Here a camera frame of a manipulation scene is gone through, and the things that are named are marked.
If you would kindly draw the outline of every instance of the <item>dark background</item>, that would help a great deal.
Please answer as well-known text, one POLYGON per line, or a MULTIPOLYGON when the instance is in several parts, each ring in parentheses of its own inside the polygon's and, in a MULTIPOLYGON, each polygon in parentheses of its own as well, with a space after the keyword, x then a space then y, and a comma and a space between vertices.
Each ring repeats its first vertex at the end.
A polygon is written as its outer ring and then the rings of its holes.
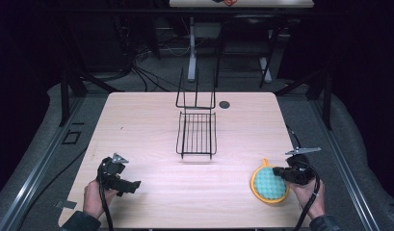
MULTIPOLYGON (((351 1, 315 3, 314 11, 345 11, 352 6, 351 1)), ((44 118, 47 90, 60 83, 66 66, 63 42, 52 21, 34 12, 36 5, 0 1, 0 191, 44 118)), ((329 54, 337 51, 334 42, 346 33, 348 43, 341 46, 345 52, 331 72, 333 93, 358 126, 370 168, 394 197, 394 1, 364 0, 361 6, 361 16, 354 20, 303 20, 286 47, 277 78, 297 80, 323 68, 329 54)), ((113 31, 109 22, 91 28, 96 32, 92 35, 113 31)), ((78 27, 73 30, 78 34, 78 27)), ((123 52, 115 38, 77 40, 105 39, 113 48, 97 52, 104 57, 114 54, 106 59, 113 61, 107 65, 121 66, 123 52)), ((86 65, 98 65, 95 62, 86 65)))

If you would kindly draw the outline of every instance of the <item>hand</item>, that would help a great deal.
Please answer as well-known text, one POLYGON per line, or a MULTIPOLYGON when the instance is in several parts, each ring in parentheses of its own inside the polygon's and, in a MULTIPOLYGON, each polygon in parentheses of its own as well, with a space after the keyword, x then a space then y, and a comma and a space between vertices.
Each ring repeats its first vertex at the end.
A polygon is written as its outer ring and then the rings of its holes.
MULTIPOLYGON (((83 212, 86 214, 99 219, 104 213, 103 206, 101 203, 99 185, 96 180, 91 181, 88 186, 85 187, 85 199, 83 202, 83 212)), ((112 199, 118 192, 115 190, 105 191, 107 206, 110 205, 112 199)))
MULTIPOLYGON (((299 200, 300 205, 304 208, 305 204, 307 204, 308 199, 314 193, 314 185, 316 184, 316 179, 308 182, 307 185, 301 186, 298 184, 294 184, 286 181, 286 185, 295 192, 296 197, 299 200)), ((320 180, 320 190, 318 192, 318 196, 314 200, 310 209, 308 210, 308 216, 311 219, 315 219, 316 217, 324 215, 325 212, 325 185, 323 181, 320 180)))
POLYGON ((231 7, 233 4, 235 4, 238 0, 223 0, 223 2, 228 6, 231 7))

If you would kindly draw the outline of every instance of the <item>table surface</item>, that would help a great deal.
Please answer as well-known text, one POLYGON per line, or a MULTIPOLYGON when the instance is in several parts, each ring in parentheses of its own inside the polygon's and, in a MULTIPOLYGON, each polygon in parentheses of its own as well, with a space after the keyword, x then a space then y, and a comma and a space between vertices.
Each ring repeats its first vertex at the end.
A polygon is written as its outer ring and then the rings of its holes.
MULTIPOLYGON (((199 102, 208 93, 198 95, 199 102)), ((110 205, 116 228, 294 227, 301 209, 293 192, 270 205, 250 189, 250 178, 267 158, 287 167, 293 149, 276 97, 268 92, 217 92, 217 153, 176 153, 179 115, 176 93, 110 94, 68 196, 82 210, 85 186, 102 159, 118 153, 129 161, 121 178, 142 181, 134 194, 110 205), (230 107, 222 109, 221 101, 230 107)), ((59 224, 74 213, 64 209, 59 224)), ((107 226, 103 215, 102 227, 107 226)), ((303 226, 308 226, 307 218, 303 226)))
POLYGON ((224 2, 212 0, 170 0, 171 7, 178 8, 312 8, 312 0, 238 0, 228 7, 224 2))

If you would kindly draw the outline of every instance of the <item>sponge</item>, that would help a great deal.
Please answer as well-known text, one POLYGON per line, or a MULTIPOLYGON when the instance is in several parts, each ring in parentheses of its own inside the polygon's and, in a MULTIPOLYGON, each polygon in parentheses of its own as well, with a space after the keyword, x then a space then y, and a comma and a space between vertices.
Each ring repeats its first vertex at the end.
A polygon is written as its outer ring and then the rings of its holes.
POLYGON ((263 165, 251 177, 250 188, 257 198, 266 203, 278 203, 289 193, 289 189, 280 176, 275 176, 273 167, 263 159, 263 165))

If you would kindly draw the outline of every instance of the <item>sponge holder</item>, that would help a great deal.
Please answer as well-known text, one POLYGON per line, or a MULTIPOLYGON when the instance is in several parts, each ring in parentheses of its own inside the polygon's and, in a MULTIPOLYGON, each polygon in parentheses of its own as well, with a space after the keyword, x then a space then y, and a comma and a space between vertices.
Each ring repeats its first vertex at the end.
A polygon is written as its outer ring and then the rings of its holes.
POLYGON ((196 76, 193 90, 185 89, 183 71, 178 85, 175 106, 179 113, 176 153, 184 155, 212 155, 217 152, 216 115, 212 112, 216 105, 215 85, 209 86, 208 94, 200 94, 199 78, 196 76))

